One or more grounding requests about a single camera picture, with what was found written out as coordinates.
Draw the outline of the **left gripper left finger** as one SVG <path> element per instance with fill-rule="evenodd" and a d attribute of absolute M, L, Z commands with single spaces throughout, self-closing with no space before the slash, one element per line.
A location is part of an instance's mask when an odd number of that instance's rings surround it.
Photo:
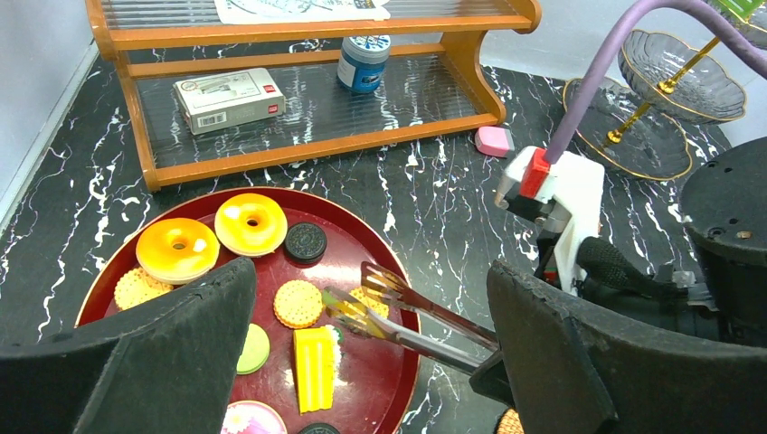
<path fill-rule="evenodd" d="M 239 258 L 137 307 L 1 349 L 4 433 L 217 433 L 255 306 Z"/>

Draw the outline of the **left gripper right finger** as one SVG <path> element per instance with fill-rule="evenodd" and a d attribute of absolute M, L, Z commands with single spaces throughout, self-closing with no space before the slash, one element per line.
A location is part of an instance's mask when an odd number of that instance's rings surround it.
<path fill-rule="evenodd" d="M 505 396 L 528 433 L 763 433 L 766 352 L 682 335 L 496 261 Z"/>

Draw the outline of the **dark red round tray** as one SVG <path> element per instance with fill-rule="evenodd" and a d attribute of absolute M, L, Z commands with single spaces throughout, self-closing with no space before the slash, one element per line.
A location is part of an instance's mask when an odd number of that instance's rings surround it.
<path fill-rule="evenodd" d="M 293 332 L 273 313 L 273 297 L 284 283 L 301 279 L 319 288 L 359 287 L 360 265 L 374 262 L 405 275 L 389 245 L 363 220 L 342 206 L 310 193 L 277 187 L 242 187 L 209 193 L 160 214 L 160 219 L 188 218 L 213 225 L 217 209 L 242 193 L 269 196 L 289 224 L 312 222 L 327 236 L 324 255 L 312 265 L 299 264 L 283 249 L 254 260 L 257 300 L 252 320 L 270 338 L 270 356 L 255 373 L 236 376 L 231 402 L 261 401 L 284 420 L 290 433 L 325 422 L 342 433 L 394 433 L 410 405 L 419 372 L 419 356 L 397 344 L 344 331 L 342 358 L 329 410 L 301 413 L 294 385 Z"/>

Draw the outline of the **yellow cake slice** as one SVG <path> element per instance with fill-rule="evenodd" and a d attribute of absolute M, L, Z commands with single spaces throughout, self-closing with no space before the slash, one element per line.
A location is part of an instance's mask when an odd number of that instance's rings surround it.
<path fill-rule="evenodd" d="M 300 413 L 332 408 L 341 337 L 333 325 L 294 331 L 294 374 Z"/>

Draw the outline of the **black sandwich cookie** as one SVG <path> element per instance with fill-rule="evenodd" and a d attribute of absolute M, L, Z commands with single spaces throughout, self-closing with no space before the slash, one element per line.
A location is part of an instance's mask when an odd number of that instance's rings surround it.
<path fill-rule="evenodd" d="M 283 242 L 286 255 L 299 264 L 318 262 L 327 249 L 327 236 L 312 222 L 297 222 L 288 228 Z"/>
<path fill-rule="evenodd" d="M 340 430 L 325 422 L 313 422 L 303 427 L 298 434 L 340 434 Z"/>

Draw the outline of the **metal tongs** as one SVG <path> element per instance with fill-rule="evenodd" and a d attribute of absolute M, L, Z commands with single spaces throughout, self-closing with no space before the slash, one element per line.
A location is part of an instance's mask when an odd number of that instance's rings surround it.
<path fill-rule="evenodd" d="M 322 288 L 320 292 L 328 314 L 349 330 L 364 337 L 397 344 L 465 374 L 474 373 L 482 360 L 424 335 L 421 332 L 421 316 L 427 316 L 491 353 L 500 348 L 494 331 L 430 301 L 411 288 L 406 279 L 396 272 L 370 261 L 361 263 L 360 272 L 359 287 L 380 292 L 390 307 L 390 313 L 384 319 L 351 296 L 349 290 L 336 286 Z"/>

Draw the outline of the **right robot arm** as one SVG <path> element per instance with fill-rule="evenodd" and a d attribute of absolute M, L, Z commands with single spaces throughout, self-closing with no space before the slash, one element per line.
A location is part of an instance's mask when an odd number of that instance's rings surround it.
<path fill-rule="evenodd" d="M 653 275 L 636 269 L 612 244 L 589 237 L 576 263 L 586 272 L 582 293 L 604 302 L 603 288 L 658 304 L 657 318 L 693 310 L 714 318 L 720 340 L 766 346 L 766 140 L 757 138 L 708 161 L 680 195 L 700 281 L 665 265 Z"/>

